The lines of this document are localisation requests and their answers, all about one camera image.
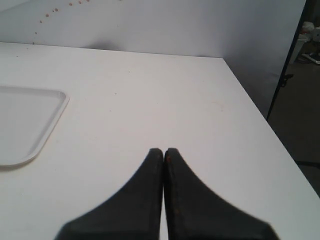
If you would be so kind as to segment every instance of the table surface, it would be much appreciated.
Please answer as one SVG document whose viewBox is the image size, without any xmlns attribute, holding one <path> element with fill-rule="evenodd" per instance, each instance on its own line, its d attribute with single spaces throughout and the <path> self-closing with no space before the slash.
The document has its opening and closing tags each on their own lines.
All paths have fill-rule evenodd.
<svg viewBox="0 0 320 240">
<path fill-rule="evenodd" d="M 282 240 L 319 238 L 318 196 L 222 58 L 17 43 L 0 53 L 0 84 L 70 95 L 39 156 L 0 169 L 2 240 L 52 240 L 153 147 L 178 148 L 205 184 Z"/>
</svg>

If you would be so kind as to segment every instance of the wall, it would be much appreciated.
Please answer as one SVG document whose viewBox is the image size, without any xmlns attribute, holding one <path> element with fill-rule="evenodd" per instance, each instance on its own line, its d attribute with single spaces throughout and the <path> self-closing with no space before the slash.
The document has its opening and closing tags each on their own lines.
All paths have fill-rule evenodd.
<svg viewBox="0 0 320 240">
<path fill-rule="evenodd" d="M 0 12 L 0 41 L 223 57 L 266 116 L 304 4 L 29 0 Z"/>
</svg>

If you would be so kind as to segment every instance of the plastic tray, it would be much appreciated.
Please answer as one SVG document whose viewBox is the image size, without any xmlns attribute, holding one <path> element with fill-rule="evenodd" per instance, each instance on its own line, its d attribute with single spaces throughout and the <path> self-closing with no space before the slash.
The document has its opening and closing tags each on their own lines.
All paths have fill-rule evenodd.
<svg viewBox="0 0 320 240">
<path fill-rule="evenodd" d="M 59 90 L 0 85 L 0 166 L 34 159 L 68 101 Z"/>
</svg>

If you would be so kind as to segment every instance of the gray floor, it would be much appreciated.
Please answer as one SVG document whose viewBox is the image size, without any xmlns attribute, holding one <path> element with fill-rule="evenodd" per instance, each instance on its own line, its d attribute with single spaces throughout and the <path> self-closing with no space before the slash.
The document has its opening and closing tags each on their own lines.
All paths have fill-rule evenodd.
<svg viewBox="0 0 320 240">
<path fill-rule="evenodd" d="M 294 63 L 281 87 L 269 124 L 295 161 L 320 163 L 320 65 Z M 320 169 L 299 166 L 320 196 Z"/>
</svg>

